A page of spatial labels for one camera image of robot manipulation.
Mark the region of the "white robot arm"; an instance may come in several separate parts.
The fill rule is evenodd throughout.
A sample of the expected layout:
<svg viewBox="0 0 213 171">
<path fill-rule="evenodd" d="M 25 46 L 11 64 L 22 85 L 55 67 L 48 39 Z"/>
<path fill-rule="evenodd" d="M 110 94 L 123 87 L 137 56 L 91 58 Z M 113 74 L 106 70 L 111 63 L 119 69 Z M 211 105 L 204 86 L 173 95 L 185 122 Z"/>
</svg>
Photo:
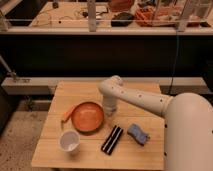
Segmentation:
<svg viewBox="0 0 213 171">
<path fill-rule="evenodd" d="M 205 98 L 125 88 L 119 76 L 105 79 L 98 89 L 108 116 L 120 99 L 164 119 L 164 171 L 213 171 L 213 106 Z"/>
</svg>

